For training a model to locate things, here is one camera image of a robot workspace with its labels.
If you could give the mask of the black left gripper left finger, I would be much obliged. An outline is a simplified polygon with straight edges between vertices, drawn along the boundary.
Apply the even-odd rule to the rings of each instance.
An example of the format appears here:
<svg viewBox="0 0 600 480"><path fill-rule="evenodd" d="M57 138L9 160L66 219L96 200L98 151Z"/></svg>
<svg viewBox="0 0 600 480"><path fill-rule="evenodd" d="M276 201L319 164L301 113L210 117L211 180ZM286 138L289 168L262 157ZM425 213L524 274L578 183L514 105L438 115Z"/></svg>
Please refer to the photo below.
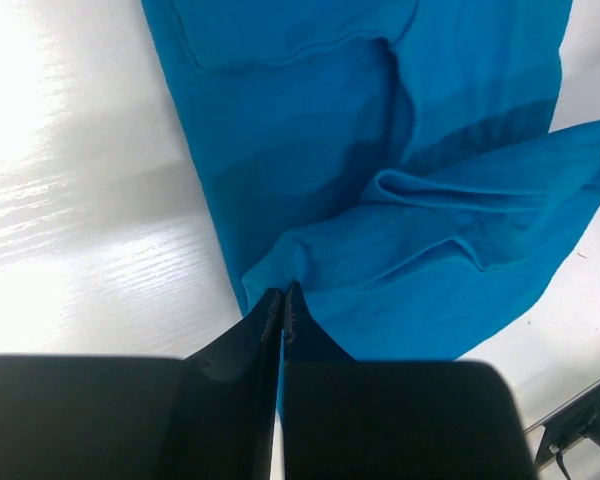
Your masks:
<svg viewBox="0 0 600 480"><path fill-rule="evenodd" d="M266 479L282 296L184 358L0 355L0 479Z"/></svg>

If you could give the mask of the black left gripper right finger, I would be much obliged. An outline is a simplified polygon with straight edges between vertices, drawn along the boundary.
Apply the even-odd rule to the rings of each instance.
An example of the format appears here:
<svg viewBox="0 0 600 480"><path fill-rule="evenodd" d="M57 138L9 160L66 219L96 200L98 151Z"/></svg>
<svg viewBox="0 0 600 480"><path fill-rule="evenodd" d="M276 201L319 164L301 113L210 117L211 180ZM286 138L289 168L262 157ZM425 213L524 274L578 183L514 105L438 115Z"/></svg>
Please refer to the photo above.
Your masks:
<svg viewBox="0 0 600 480"><path fill-rule="evenodd" d="M512 394L472 361L362 361L314 320L299 283L285 301L288 479L534 479Z"/></svg>

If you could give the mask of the blue t shirt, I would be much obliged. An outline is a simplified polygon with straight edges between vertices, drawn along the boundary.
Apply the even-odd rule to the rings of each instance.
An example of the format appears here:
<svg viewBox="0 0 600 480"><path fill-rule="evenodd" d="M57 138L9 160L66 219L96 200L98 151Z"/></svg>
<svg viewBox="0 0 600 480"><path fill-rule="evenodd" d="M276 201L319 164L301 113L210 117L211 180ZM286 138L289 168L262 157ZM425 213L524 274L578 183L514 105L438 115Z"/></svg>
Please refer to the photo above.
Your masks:
<svg viewBox="0 0 600 480"><path fill-rule="evenodd" d="M299 284L358 360L455 359L600 206L550 128L568 1L147 1L239 308Z"/></svg>

